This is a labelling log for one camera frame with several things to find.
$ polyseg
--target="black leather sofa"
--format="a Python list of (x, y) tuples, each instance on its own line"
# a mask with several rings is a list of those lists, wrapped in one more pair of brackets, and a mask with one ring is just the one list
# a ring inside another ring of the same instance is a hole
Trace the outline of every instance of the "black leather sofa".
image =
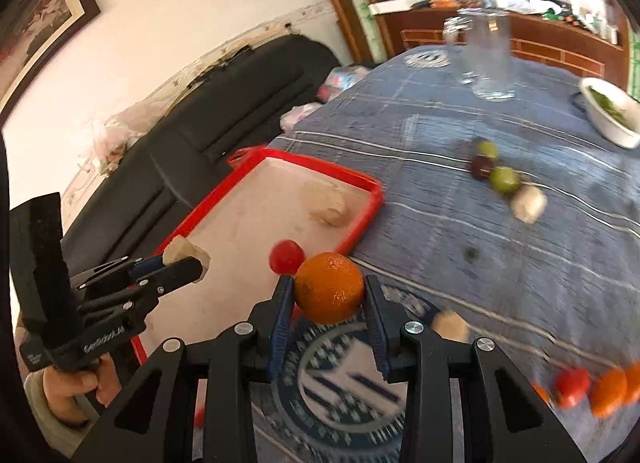
[(215, 69), (126, 154), (66, 232), (70, 275), (152, 254), (230, 172), (226, 157), (280, 134), (281, 114), (316, 100), (334, 54), (299, 35)]

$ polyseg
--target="metal screw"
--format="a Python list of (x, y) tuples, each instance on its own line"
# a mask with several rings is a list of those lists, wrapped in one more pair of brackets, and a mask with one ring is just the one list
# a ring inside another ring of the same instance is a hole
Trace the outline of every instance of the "metal screw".
[(412, 321), (407, 322), (404, 325), (404, 329), (408, 333), (411, 333), (413, 335), (417, 335), (418, 333), (422, 333), (424, 331), (424, 326), (422, 325), (422, 323), (418, 322), (417, 320), (412, 320)]
[(250, 322), (240, 322), (234, 328), (234, 331), (239, 335), (249, 335), (253, 330), (254, 326)]
[(164, 349), (167, 353), (173, 353), (180, 349), (180, 341), (177, 338), (170, 338), (169, 340), (165, 340), (164, 344), (162, 344), (162, 349)]
[(476, 344), (478, 345), (478, 348), (480, 348), (482, 351), (493, 351), (495, 348), (494, 341), (491, 340), (490, 338), (485, 338), (485, 337), (479, 338)]

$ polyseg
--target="painting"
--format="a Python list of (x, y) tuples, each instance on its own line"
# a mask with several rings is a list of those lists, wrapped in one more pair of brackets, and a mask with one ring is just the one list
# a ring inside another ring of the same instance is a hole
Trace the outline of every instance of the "painting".
[(1, 120), (54, 53), (99, 13), (95, 0), (40, 0), (0, 42)]

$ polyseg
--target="orange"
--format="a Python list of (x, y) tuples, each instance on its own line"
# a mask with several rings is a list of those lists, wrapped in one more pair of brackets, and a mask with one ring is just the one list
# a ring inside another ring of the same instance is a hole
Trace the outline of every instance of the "orange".
[(356, 313), (364, 299), (364, 280), (344, 255), (318, 253), (300, 265), (293, 292), (306, 318), (317, 324), (335, 324)]
[(640, 399), (640, 362), (636, 362), (626, 369), (626, 382), (628, 390), (624, 404), (631, 405)]
[(536, 383), (532, 383), (531, 387), (533, 387), (535, 392), (537, 392), (540, 395), (540, 398), (542, 398), (542, 401), (544, 401), (547, 405), (551, 403), (551, 398), (549, 396), (549, 393), (547, 393), (546, 389), (542, 387), (542, 385), (536, 382)]
[(606, 418), (615, 413), (622, 405), (628, 391), (626, 373), (616, 367), (609, 370), (596, 382), (591, 391), (591, 413), (595, 417)]

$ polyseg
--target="white bowl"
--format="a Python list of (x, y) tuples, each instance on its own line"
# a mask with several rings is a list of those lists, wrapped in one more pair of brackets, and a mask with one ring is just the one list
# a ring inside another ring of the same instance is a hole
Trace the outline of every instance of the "white bowl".
[[(633, 130), (616, 122), (595, 101), (589, 88), (608, 97), (625, 114), (626, 120)], [(640, 144), (640, 103), (631, 98), (625, 91), (601, 78), (587, 77), (580, 80), (580, 91), (588, 101), (587, 115), (591, 123), (605, 138), (617, 146), (634, 149)]]

